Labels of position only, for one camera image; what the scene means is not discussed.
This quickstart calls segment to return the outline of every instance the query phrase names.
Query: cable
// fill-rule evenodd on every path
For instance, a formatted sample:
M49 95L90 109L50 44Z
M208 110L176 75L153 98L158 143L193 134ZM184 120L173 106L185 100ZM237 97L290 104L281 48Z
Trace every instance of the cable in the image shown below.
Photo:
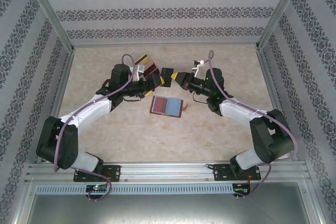
M101 86L102 88L105 88L106 84L110 81L111 79L107 79L105 80L105 82L103 83L103 85Z
M194 100L195 102L199 102L199 103L202 103L202 104L207 104L206 102L196 101L195 98L194 98L194 95L195 95L195 94L196 94L196 93L194 92L194 93L193 93L193 100Z
M106 177L106 176L104 176L104 175L101 175L101 174L98 174L98 173L92 173L92 172L89 172L89 171L87 171L87 170L78 169L78 171L80 171L80 172L82 172L82 173L87 173L87 174L91 174L91 175L98 176L98 177L101 177L101 178L103 178L103 179L106 179L106 181L107 181L106 186L107 186L107 184L110 185L108 191L106 192L106 194L104 194L103 196L101 196L101 197L98 198L98 199L92 199L92 198L90 198L90 195L91 195L91 193L92 193L93 191L89 191L89 194L88 194L88 199L89 199L89 201L93 200L93 201L97 202L97 201L100 201L100 200L104 199L106 196L108 196L108 195L110 194L110 192L111 192L111 190L112 190L112 183L111 183L111 180L110 180L108 177Z
M125 102L139 102L141 101L141 99L137 99L137 100L126 100L124 97L122 98Z
M250 106L247 106L247 105L245 105L245 104L243 104L243 103L241 103L241 102L238 102L238 101L235 101L235 100L231 99L231 98L228 97L227 94L222 90L222 88L220 87L220 85L218 84L218 82L217 82L217 80L216 80L216 77L215 77L215 75L214 75L214 70L213 70L213 68L212 68L211 60L212 60L212 58L214 57L214 54L215 54L214 51L213 51L213 50L210 50L210 51L209 51L209 55L208 55L208 60L207 60L206 62L209 62L209 69L210 69L210 72L211 72L211 76L212 76L212 78L214 79L214 82L215 82L216 86L218 87L218 89L220 90L220 92L222 93L222 95L223 95L228 101L230 101L231 103L236 104L236 105L239 105L239 106L241 106L241 107L243 107L243 108L245 108L245 109L248 109L248 110L252 111L253 113L257 113L257 114L259 114L259 115L262 115L262 116L266 117L268 120L270 120L270 121L272 121L272 122L275 122L277 125L279 125L279 126L280 126L280 127L281 127L281 128L288 134L288 135L289 135L290 139L292 140L293 145L294 145L294 151L293 151L293 153L292 153L292 155L291 155L290 157L283 158L283 159L277 159L277 161L282 161L282 162L283 162L283 161L288 161L288 160L291 160L291 159L295 158L295 157L296 157L296 154L297 154L297 152L298 152L298 143L296 142L295 137L294 137L293 134L289 131L289 129L287 129L282 123L280 123L278 120L276 120L276 119L270 117L269 115L267 115L267 114L265 114L265 113L262 113L262 112L260 112L259 110L254 109L254 108L252 108L252 107L250 107Z
M96 102L99 102L107 97L110 97L111 95L114 95L116 93L118 93L120 90L122 90L123 88L125 88L132 80L133 80L133 76L135 75L135 72L136 72L136 67L135 67L135 61L134 61L134 58L130 55L130 54L124 54L122 57L121 57L121 62L124 64L124 58L125 56L128 56L131 58L132 60L132 63L133 63L133 71L132 71L132 75L131 77L128 79L128 81L120 88L118 88L117 90L107 94L107 95L104 95L103 97L101 98L98 98L97 100L95 101L92 101L92 102L89 102L87 104L85 104L84 106L80 107L71 117L69 117L69 119L63 124L59 134L58 134L58 139L57 139L57 143L56 143L56 149L55 149L55 157L54 157L54 172L57 172L59 170L59 167L57 166L57 162L58 162L58 153L59 153L59 147L60 147L60 144L61 144L61 140L62 140L62 136L63 136L63 132L66 128L66 126L73 120L75 119L76 115L78 115L80 112L82 112L84 109L86 109L87 107L91 106L92 104L96 103Z
M262 179L262 181L259 183L259 185L252 191L250 192L246 197L250 197L252 194L254 194L256 192L256 190L258 190L261 185L265 182L265 180L267 179L268 175L271 172L272 166L271 164L268 164L269 168L268 168L268 172L266 173L266 175L264 176L264 178Z

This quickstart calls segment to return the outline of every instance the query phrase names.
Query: metal frame bar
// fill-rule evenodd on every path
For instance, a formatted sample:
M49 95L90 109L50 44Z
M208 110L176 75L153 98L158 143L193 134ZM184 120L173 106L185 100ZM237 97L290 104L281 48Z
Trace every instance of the metal frame bar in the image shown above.
M266 58L265 58L264 52L263 52L262 49L259 49L257 46L255 46L255 48L256 48L256 53L257 53L257 57L258 57L258 60L259 60L260 68L261 68L261 71L262 71L262 75L264 76L264 80L265 80L265 83L266 83L268 94L269 94L269 97L271 99L272 106L273 106L274 109L282 111L280 101L279 101L279 98L278 98L278 94L277 94L276 88L274 86L274 83L272 81L271 73L270 73L269 68L267 66L267 63L266 63Z
M229 164L223 161L209 162L161 162L161 163L106 163L120 165L120 181L114 184L189 184L189 183L244 183L239 181L214 180L213 171L208 164ZM261 166L261 176L265 176L268 167ZM74 170L61 170L54 173L52 164L30 164L25 184L74 184ZM273 162L272 171L266 180L271 182L302 182L311 181L305 161Z
M274 12L272 13L271 18L269 19L264 31L261 34L259 42L257 43L259 49L264 48L265 44L267 43L269 37L274 31L275 26L277 25L280 17L282 16L289 2L290 0L280 0L278 2L277 7L274 9Z
M208 164L225 164L229 162L139 162L139 163L106 163L120 165L120 181L113 183L118 186L138 185L222 185L244 183L246 181L214 181L213 171L207 168ZM260 167L261 176L267 172L266 166ZM36 190L39 185L90 185L94 183L75 183L74 170L53 172L53 165L30 164L24 181L23 191L18 201L14 219L11 223L26 223L33 206ZM272 171L266 183L294 182L298 183L310 223L325 223L322 209L319 205L308 168L304 161L273 162Z
M53 110L51 111L51 115L54 117L58 117L59 111L61 109L61 105L62 105L62 101L63 101L63 97L65 94L65 88L67 86L68 83L68 79L69 79L69 75L70 75L70 70L71 70L71 66L72 66L72 62L73 62L73 58L75 56L75 49L72 49L70 52L70 55L68 56L66 65L65 65L65 70L64 70L64 74L61 77L61 83L60 86L58 88L57 91L57 95L55 98L55 104L53 107Z
M67 32L63 28L63 25L61 24L61 21L59 20L56 12L54 11L50 1L49 0L37 0L37 1L40 4L41 8L43 9L44 13L46 14L47 18L49 19L51 25L55 29L58 37L62 41L67 52L69 52L73 48L73 45L70 41Z
M251 45L254 42L139 42L139 43L117 43L117 44L85 44L85 45L76 45L76 48L92 48L92 47L135 47L135 46L180 46L180 45L187 45L187 46L211 46L211 45Z

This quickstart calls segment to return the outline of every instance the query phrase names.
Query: wall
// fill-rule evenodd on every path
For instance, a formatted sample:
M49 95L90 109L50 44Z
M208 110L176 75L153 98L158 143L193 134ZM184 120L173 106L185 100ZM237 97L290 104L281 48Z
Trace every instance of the wall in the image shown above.
M291 0L264 48L328 223L336 223L336 0Z
M37 0L0 0L0 223L6 223L68 53Z
M50 0L72 43L257 42L279 0Z

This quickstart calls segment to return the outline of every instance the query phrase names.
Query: black bracket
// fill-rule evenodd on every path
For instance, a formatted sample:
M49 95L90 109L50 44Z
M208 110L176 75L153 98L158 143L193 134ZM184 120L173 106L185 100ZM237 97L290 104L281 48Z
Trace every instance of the black bracket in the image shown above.
M107 190L107 186L105 185L100 185L100 186L96 186L96 185L87 185L85 188L85 192L89 193L106 193Z
M120 165L103 165L101 175L108 177L111 182L119 182L120 171ZM106 180L101 177L82 173L76 170L74 174L74 182L106 182Z
M247 170L242 170L238 176L230 169L230 164L214 164L208 165L208 168L213 170L215 181L237 181L237 180L261 180L260 170L258 166L253 166Z
M251 192L251 184L250 183L246 183L246 184L232 184L233 187L233 191L237 192L234 193L235 197L242 197L243 196L247 196L250 194Z

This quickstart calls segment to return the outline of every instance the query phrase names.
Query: aluminum frame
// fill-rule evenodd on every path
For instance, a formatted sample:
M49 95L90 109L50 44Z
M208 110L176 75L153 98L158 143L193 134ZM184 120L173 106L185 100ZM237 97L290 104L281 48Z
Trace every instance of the aluminum frame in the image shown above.
M267 43L269 37L271 36L272 32L275 29L275 26L277 25L279 19L281 18L282 14L284 13L288 3L290 0L279 0L276 8L274 9L274 12L272 13L268 23L266 24L266 27L264 31L261 34L261 37L258 41L258 48L262 49L264 48L265 44Z
M214 181L213 171L208 164L228 164L229 162L161 162L161 163L106 163L120 165L120 181L114 185L164 185L164 184L232 184L241 181ZM260 173L264 177L268 167L261 166ZM54 173L52 164L30 164L23 191L18 200L12 224L26 223L33 206L36 190L39 185L92 185L94 183L76 183L73 181L73 169L60 170ZM311 224L326 223L315 189L313 187L305 161L273 162L272 171L266 183L294 182L298 183L301 197Z
M50 0L37 0L40 4L41 8L43 9L44 13L46 14L47 18L49 19L51 25L55 29L58 37L62 41L62 44L66 48L67 52L70 52L73 49L73 44L65 31L61 21L59 20L53 6L50 3Z

